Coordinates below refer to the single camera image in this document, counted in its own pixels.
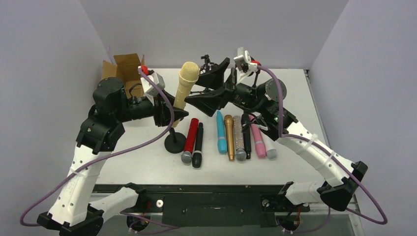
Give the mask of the tripod shock mount stand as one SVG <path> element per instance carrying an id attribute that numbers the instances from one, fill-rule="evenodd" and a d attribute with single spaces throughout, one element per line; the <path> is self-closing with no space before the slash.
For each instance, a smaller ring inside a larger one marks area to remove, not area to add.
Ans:
<path id="1" fill-rule="evenodd" d="M 204 60 L 204 64 L 200 67 L 200 72 L 202 72 L 202 71 L 207 72 L 207 71 L 209 71 L 209 70 L 218 66 L 217 63 L 212 62 L 210 60 L 209 55 L 201 56 L 201 59 Z"/>

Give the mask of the pink microphone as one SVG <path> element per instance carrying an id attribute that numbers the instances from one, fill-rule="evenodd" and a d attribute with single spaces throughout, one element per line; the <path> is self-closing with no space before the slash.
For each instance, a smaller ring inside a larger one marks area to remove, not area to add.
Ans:
<path id="1" fill-rule="evenodd" d="M 250 115 L 249 118 L 251 119 L 251 122 L 252 122 L 252 124 L 250 125 L 250 128 L 251 128 L 253 139 L 255 142 L 255 152 L 259 159 L 264 159 L 266 158 L 267 151 L 266 151 L 266 146 L 264 144 L 260 129 L 254 124 L 254 121 L 252 121 L 254 117 Z"/>

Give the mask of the brown cardboard box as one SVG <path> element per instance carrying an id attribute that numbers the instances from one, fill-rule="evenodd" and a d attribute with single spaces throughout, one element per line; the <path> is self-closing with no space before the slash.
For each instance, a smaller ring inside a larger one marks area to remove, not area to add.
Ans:
<path id="1" fill-rule="evenodd" d="M 106 60 L 102 63 L 102 77 L 107 79 L 110 77 L 121 78 L 126 90 L 127 98 L 131 96 L 142 97 L 144 95 L 141 75 L 138 72 L 138 67 L 145 65 L 145 56 L 139 58 L 137 53 L 115 55 L 114 63 Z"/>

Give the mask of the clip mic stand round base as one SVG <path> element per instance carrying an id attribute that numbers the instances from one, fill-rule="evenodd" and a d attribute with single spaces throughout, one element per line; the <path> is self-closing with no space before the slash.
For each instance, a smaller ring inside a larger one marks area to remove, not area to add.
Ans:
<path id="1" fill-rule="evenodd" d="M 169 130 L 169 135 L 165 138 L 164 147 L 166 151 L 173 154 L 182 153 L 185 148 L 186 137 L 176 132 L 173 127 Z"/>

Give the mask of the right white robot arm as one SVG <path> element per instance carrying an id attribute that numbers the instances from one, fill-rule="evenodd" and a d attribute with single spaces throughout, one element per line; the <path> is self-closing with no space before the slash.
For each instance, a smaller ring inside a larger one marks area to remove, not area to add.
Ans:
<path id="1" fill-rule="evenodd" d="M 294 206 L 324 203 L 331 209 L 345 211 L 367 165 L 348 160 L 324 145 L 283 107 L 283 99 L 283 88 L 277 76 L 252 62 L 232 69 L 219 89 L 188 96 L 185 102 L 208 116 L 228 103 L 244 112 L 257 113 L 255 124 L 264 134 L 292 150 L 323 177 L 304 183 L 290 181 L 281 189 L 279 197 Z"/>

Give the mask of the slim black microphone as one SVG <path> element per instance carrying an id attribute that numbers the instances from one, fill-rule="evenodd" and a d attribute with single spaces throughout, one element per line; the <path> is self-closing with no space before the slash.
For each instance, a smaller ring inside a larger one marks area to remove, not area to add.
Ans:
<path id="1" fill-rule="evenodd" d="M 251 159 L 251 136 L 250 136 L 249 114 L 242 114 L 241 125 L 243 134 L 243 145 L 246 152 L 246 159 Z"/>

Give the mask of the blue microphone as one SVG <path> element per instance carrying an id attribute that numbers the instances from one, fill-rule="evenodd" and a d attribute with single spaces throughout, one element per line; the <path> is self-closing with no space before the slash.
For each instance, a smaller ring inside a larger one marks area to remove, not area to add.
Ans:
<path id="1" fill-rule="evenodd" d="M 216 111 L 216 125 L 217 125 L 217 148 L 220 154 L 226 154 L 227 149 L 227 141 L 225 136 L 225 128 L 224 128 L 224 121 L 222 113 L 217 110 Z"/>

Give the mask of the cream microphone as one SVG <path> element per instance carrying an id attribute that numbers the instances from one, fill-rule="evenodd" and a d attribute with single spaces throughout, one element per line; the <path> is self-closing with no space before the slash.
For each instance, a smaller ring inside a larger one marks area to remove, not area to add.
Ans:
<path id="1" fill-rule="evenodd" d="M 185 108 L 185 98 L 190 94 L 192 87 L 198 81 L 199 69 L 199 66 L 192 61 L 185 62 L 181 67 L 179 71 L 179 85 L 173 105 L 174 108 Z"/>

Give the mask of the gold microphone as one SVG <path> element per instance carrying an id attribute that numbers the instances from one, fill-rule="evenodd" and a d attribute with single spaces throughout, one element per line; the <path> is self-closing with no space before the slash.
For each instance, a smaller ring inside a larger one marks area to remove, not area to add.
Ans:
<path id="1" fill-rule="evenodd" d="M 224 125 L 225 125 L 225 131 L 226 131 L 228 158 L 229 158 L 229 161 L 234 161 L 235 160 L 234 132 L 233 132 L 234 120 L 231 115 L 224 116 Z"/>

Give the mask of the red glitter microphone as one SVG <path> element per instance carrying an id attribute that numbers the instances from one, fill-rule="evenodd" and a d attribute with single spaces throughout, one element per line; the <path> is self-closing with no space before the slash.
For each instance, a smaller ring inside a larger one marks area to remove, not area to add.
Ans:
<path id="1" fill-rule="evenodd" d="M 188 129 L 184 150 L 181 154 L 181 161 L 184 164 L 189 164 L 192 161 L 192 151 L 194 150 L 198 125 L 199 120 L 197 118 L 192 118 Z"/>

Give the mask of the silver glitter microphone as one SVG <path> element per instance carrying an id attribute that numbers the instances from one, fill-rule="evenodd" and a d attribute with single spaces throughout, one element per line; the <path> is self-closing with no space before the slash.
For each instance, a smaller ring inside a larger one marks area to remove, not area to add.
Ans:
<path id="1" fill-rule="evenodd" d="M 233 116 L 233 132 L 235 140 L 235 159 L 237 161 L 246 160 L 246 151 L 244 148 L 242 125 L 241 125 L 241 116 Z"/>

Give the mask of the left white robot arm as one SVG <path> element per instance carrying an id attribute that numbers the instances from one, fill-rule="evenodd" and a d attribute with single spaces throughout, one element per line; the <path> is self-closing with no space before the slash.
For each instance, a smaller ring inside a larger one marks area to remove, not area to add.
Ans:
<path id="1" fill-rule="evenodd" d="M 133 183 L 101 200 L 89 201 L 105 164 L 104 157 L 114 151 L 125 132 L 124 122 L 153 117 L 155 125 L 162 127 L 188 115 L 183 109 L 169 110 L 174 99 L 166 92 L 153 100 L 127 98 L 123 81 L 115 77 L 101 80 L 93 99 L 95 104 L 76 139 L 66 183 L 49 211 L 37 219 L 40 226 L 58 231 L 61 236 L 95 236 L 108 219 L 125 209 L 145 205 L 145 189 Z"/>

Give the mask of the white grey microphone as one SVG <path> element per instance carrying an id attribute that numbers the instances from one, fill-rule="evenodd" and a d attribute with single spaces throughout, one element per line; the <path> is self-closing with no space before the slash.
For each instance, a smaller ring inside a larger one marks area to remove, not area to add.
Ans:
<path id="1" fill-rule="evenodd" d="M 277 158 L 277 150 L 273 145 L 273 140 L 271 138 L 269 138 L 267 135 L 265 135 L 264 133 L 261 134 L 263 141 L 264 141 L 264 145 L 266 148 L 266 156 L 268 159 L 276 159 Z"/>

